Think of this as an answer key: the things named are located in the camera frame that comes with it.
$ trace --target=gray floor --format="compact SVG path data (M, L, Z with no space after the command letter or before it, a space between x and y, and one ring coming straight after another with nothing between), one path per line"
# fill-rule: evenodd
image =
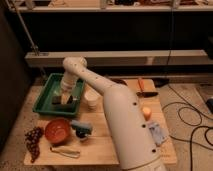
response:
M171 86L179 92L183 97L185 97L190 103L192 103L195 107L197 107L200 111L213 118L213 115L210 114L209 110L205 106L202 98L199 96L196 91L194 84L171 84ZM164 86L162 88L158 88L160 94L160 101L162 106L170 102L182 100L168 87ZM27 97L26 103L32 102L36 97ZM29 106L25 105L25 108L20 112L16 123L14 125L13 130L8 138L6 146L0 156L0 170L2 171L13 171L13 170L21 170L21 171L31 171L31 170L58 170L58 171L66 171L66 170L110 170L110 171L118 171L120 170L118 166L89 166L89 167L61 167L54 166L53 167L44 167L44 166L25 166L23 164L26 148L24 145L24 133L31 129L36 124L37 114L33 112L24 112L25 110L31 111ZM177 111L183 105L171 105L164 110L164 114L166 117L166 121L168 124L168 128L170 134L172 136L181 138L181 139L190 139L190 134L192 130L195 128L193 126L188 126L183 123L178 117ZM184 109L181 112L181 116L186 122L190 122L192 124L196 124L199 122L199 116L192 110ZM213 126L213 121L207 120L203 118L202 125ZM204 139L204 131L205 129L199 129L196 131L193 141L199 142L203 145L210 147ZM213 143L213 131L209 132L209 139ZM167 165L167 169L171 171L188 171L190 170L190 156L189 156L189 143L180 142L173 140L174 147L177 153L178 163L175 165ZM193 145L193 168L194 171L210 171L213 170L213 151L204 149L198 145Z

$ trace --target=orange bowl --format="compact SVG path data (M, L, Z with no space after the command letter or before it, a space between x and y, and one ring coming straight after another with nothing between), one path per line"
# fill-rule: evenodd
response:
M65 118L51 120L45 127L44 135L52 144L59 144L70 136L70 123Z

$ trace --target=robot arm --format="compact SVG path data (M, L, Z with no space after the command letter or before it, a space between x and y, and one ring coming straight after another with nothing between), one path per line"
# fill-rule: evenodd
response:
M165 171L135 93L125 85L89 71L85 64L84 58L66 58L61 87L64 91L70 90L73 76L77 76L103 96L104 113L121 168Z

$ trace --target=green tray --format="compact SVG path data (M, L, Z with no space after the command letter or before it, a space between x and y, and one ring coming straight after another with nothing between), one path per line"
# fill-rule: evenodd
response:
M34 104L33 112L39 113L40 115L76 117L84 89L84 81L78 79L76 87L72 92L73 97L77 98L76 101L67 105L53 105L52 97L60 90L62 76L63 74L57 73L53 73L49 76L43 90Z

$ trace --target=small figurine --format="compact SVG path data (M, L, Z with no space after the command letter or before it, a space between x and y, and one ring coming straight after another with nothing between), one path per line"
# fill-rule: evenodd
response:
M87 135L92 133L92 125L90 123L82 123L76 120L72 120L71 126L76 130L76 136L81 140L87 138Z

